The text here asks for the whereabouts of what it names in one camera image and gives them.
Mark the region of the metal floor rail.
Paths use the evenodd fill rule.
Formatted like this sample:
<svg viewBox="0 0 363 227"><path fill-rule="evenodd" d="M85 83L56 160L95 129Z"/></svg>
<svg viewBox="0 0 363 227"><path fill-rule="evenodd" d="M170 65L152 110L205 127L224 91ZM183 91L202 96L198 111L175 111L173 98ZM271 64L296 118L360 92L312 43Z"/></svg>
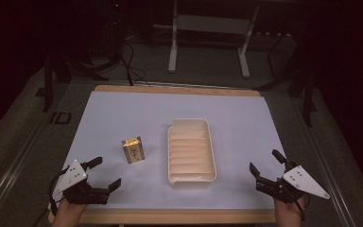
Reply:
<svg viewBox="0 0 363 227"><path fill-rule="evenodd" d="M303 126L302 145L299 151L291 152L295 160L303 165L320 185L329 193L330 199L313 198L309 217L310 226L357 227L350 208L349 195L344 190L352 182L346 163L352 161L344 138L335 130Z"/></svg>
<svg viewBox="0 0 363 227"><path fill-rule="evenodd" d="M36 123L0 180L0 227L36 227L45 217L51 171L43 160L43 130Z"/></svg>

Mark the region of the white table sheet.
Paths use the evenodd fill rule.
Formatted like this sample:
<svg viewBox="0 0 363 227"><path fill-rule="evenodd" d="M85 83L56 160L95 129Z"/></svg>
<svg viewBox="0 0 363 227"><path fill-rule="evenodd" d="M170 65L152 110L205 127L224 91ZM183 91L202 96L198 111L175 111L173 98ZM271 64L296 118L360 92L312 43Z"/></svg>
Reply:
<svg viewBox="0 0 363 227"><path fill-rule="evenodd" d="M216 179L205 188L176 189L167 178L167 130L177 118L203 118L210 128ZM145 160L129 164L122 142L140 136ZM284 168L271 152L282 144L262 97L119 92L91 93L65 160L88 162L94 187L121 178L108 201L126 209L270 209L272 198L255 189L253 163L276 179Z"/></svg>

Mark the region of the black stand legs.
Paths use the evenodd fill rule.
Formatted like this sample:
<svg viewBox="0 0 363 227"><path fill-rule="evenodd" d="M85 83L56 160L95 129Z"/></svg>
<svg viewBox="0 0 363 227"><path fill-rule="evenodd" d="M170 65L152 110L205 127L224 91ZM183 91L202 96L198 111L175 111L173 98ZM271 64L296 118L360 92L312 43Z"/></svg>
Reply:
<svg viewBox="0 0 363 227"><path fill-rule="evenodd" d="M267 91L286 81L290 81L287 94L290 97L303 96L302 119L312 126L311 113L316 110L313 104L314 80L318 68L311 54L311 44L306 32L297 40L286 64L276 74L276 77L263 85L254 87L255 91Z"/></svg>

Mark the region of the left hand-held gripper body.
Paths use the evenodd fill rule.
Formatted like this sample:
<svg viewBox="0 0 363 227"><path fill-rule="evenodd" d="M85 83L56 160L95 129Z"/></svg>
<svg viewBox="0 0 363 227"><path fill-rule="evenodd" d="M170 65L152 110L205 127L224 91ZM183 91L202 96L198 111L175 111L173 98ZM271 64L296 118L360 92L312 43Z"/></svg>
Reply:
<svg viewBox="0 0 363 227"><path fill-rule="evenodd" d="M62 194L73 204L106 204L111 192L108 188L93 188L87 182L87 169L75 160L60 174L60 180L53 189L53 194Z"/></svg>

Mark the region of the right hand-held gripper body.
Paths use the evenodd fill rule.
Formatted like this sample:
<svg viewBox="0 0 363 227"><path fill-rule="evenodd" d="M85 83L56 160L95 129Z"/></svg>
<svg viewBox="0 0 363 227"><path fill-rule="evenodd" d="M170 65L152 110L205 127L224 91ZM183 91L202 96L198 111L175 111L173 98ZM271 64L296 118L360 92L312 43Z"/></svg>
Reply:
<svg viewBox="0 0 363 227"><path fill-rule="evenodd" d="M255 179L255 181L257 191L285 203L297 201L304 193L326 200L330 199L329 193L296 162L288 161L284 174L276 181L262 176L260 180Z"/></svg>

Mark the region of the white ribbed plastic tray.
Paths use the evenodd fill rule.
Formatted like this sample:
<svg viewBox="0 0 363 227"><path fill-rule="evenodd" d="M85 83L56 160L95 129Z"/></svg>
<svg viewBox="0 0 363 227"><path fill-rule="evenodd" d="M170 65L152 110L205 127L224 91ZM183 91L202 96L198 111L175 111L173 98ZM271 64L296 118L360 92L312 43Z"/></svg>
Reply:
<svg viewBox="0 0 363 227"><path fill-rule="evenodd" d="M167 145L172 188L205 188L216 179L211 133L205 119L175 119L167 131Z"/></svg>

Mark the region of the white metal stand frame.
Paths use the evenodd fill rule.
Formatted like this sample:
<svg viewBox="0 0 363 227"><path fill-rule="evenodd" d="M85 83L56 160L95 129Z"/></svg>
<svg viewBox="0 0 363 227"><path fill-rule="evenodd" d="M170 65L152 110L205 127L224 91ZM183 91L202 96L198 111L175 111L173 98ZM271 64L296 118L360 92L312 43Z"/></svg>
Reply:
<svg viewBox="0 0 363 227"><path fill-rule="evenodd" d="M211 16L198 16L190 14L179 14L178 0L173 0L172 13L172 43L168 62L168 72L175 73L178 57L178 31L198 31L211 33L226 33L243 35L245 40L237 48L242 77L247 79L251 76L249 63L246 58L249 42L253 33L260 6L253 7L250 19L234 19Z"/></svg>

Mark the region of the black tripod stand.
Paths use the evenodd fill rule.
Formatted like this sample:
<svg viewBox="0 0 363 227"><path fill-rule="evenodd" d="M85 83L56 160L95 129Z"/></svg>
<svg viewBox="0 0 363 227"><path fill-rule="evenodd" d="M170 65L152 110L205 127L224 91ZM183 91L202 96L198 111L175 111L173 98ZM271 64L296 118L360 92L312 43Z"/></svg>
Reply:
<svg viewBox="0 0 363 227"><path fill-rule="evenodd" d="M39 88L36 93L36 96L44 99L43 112L46 113L53 102L53 75L56 75L59 81L69 82L70 69L74 69L81 75L94 80L108 80L100 76L99 72L110 69L114 65L114 61L107 61L98 66L87 66L63 54L47 55L44 59L43 88Z"/></svg>

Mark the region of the small yellow box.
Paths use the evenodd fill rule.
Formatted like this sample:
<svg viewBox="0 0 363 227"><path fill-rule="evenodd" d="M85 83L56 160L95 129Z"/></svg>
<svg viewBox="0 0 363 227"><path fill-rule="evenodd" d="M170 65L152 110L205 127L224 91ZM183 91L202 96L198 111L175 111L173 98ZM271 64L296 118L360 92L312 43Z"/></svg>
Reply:
<svg viewBox="0 0 363 227"><path fill-rule="evenodd" d="M145 160L145 153L140 136L122 142L122 148L129 164Z"/></svg>

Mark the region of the person's right hand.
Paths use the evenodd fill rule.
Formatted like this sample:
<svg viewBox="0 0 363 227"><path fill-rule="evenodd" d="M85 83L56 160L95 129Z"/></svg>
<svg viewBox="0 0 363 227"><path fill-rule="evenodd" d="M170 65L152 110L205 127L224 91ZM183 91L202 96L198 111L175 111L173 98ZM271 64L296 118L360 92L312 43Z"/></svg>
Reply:
<svg viewBox="0 0 363 227"><path fill-rule="evenodd" d="M295 203L274 199L275 220L278 227L302 227L302 213Z"/></svg>

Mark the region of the person's left hand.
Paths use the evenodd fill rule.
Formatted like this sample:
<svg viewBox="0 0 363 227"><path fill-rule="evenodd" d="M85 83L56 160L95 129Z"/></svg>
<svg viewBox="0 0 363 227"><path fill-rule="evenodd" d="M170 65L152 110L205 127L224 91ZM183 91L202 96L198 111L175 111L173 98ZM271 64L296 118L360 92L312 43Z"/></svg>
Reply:
<svg viewBox="0 0 363 227"><path fill-rule="evenodd" d="M77 227L87 204L73 204L68 200L60 202L51 227Z"/></svg>

